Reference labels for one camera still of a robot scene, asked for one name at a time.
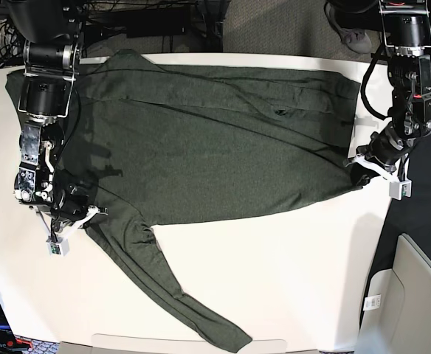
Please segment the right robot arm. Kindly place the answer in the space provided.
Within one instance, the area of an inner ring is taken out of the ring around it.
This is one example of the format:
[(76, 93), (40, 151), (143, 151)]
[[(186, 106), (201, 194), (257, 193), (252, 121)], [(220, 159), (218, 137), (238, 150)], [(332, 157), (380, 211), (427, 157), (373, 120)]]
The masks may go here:
[(59, 168), (76, 127), (68, 127), (86, 22), (74, 1), (7, 1), (24, 37), (24, 82), (17, 110), (26, 114), (19, 139), (21, 161), (14, 182), (20, 204), (43, 221), (52, 255), (69, 252), (69, 237), (107, 210), (89, 202), (89, 187)]

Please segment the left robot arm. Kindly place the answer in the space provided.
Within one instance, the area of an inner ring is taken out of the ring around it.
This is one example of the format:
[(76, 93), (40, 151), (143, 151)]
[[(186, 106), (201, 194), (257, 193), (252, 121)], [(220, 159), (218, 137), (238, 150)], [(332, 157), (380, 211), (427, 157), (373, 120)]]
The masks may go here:
[[(367, 145), (359, 146), (354, 157), (345, 161), (351, 166), (351, 179), (365, 186), (381, 176), (389, 183), (389, 196), (396, 200), (409, 197), (412, 182), (406, 164), (414, 147), (431, 134), (431, 49), (430, 12), (427, 1), (330, 1), (332, 10), (363, 14), (378, 8), (383, 40), (372, 56), (363, 76), (360, 97), (367, 111), (387, 122), (381, 132), (374, 132)], [(366, 88), (379, 60), (387, 62), (387, 77), (392, 91), (392, 105), (380, 114), (369, 103)]]

